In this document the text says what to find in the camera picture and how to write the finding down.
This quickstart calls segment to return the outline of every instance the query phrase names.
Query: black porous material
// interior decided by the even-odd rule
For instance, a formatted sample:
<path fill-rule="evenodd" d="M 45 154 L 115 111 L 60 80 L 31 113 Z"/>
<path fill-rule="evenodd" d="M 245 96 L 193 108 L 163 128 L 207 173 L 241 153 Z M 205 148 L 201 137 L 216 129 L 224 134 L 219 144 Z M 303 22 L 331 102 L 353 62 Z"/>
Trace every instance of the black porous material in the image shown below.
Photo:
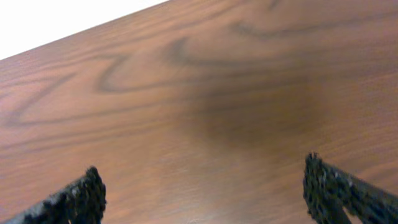
<path fill-rule="evenodd" d="M 324 163 L 315 153 L 305 163 L 303 196 L 318 224 L 351 223 L 343 207 L 362 223 L 398 223 L 396 196 Z"/>
<path fill-rule="evenodd" d="M 105 211 L 105 185 L 95 167 L 86 175 L 5 224 L 99 224 Z"/>

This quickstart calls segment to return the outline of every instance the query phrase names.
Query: white wall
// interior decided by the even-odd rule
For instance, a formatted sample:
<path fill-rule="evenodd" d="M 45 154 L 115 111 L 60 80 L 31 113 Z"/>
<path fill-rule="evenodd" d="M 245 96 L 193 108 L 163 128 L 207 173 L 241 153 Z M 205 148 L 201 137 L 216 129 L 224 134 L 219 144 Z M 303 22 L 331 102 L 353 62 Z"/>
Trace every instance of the white wall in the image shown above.
<path fill-rule="evenodd" d="M 167 0 L 0 0 L 0 60 Z"/>

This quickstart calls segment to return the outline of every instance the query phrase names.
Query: wooden tabletop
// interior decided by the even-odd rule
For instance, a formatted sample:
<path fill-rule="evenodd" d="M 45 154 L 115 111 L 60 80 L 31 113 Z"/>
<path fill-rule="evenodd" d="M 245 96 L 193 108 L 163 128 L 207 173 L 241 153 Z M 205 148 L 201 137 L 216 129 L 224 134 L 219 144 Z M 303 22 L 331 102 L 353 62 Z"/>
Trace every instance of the wooden tabletop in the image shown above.
<path fill-rule="evenodd" d="M 313 223 L 310 151 L 398 194 L 397 60 L 396 0 L 172 0 L 2 60 L 0 220 L 90 165 L 103 223 Z"/>

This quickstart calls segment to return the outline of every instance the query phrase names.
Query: wooden table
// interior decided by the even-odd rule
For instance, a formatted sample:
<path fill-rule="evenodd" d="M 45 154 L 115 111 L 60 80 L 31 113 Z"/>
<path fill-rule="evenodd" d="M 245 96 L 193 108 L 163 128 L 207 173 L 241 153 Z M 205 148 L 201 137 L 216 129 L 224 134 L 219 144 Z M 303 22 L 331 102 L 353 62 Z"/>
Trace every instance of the wooden table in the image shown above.
<path fill-rule="evenodd" d="M 173 0 L 2 60 L 0 220 L 90 165 L 103 223 L 313 223 L 309 151 L 398 194 L 397 60 L 396 0 Z"/>

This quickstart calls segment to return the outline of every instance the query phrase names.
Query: brown wood surface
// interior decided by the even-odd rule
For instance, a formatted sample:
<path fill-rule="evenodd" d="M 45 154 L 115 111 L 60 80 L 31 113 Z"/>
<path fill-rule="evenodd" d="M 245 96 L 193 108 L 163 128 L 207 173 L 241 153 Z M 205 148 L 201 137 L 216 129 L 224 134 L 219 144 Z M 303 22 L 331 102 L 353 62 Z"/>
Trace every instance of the brown wood surface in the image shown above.
<path fill-rule="evenodd" d="M 89 165 L 103 223 L 313 223 L 309 151 L 398 194 L 397 59 L 396 0 L 173 0 L 2 60 L 0 220 Z"/>

